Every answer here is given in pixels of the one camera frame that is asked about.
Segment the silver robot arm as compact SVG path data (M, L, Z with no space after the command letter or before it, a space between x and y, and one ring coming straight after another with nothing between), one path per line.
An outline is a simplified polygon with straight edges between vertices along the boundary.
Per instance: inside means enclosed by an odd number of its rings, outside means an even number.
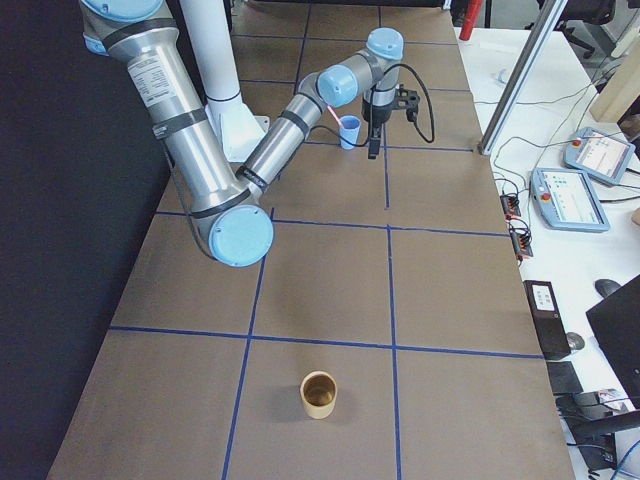
M374 29L354 55L306 76L280 115L263 127L242 99L224 5L184 1L180 7L182 23L164 1L79 5L87 48L126 65L155 137L179 168L191 195L192 233L204 253L245 267L268 253L274 237L261 195L328 108L355 99L391 107L404 40L394 29ZM181 28L188 32L202 91L178 52Z

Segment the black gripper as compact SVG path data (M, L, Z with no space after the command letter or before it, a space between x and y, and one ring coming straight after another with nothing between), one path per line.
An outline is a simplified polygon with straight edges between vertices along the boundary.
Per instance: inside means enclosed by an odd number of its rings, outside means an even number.
M368 158L376 159L380 151L380 137L383 125L390 119L393 111L393 103L384 105L371 105L368 100L362 100L363 120L368 124L367 139Z

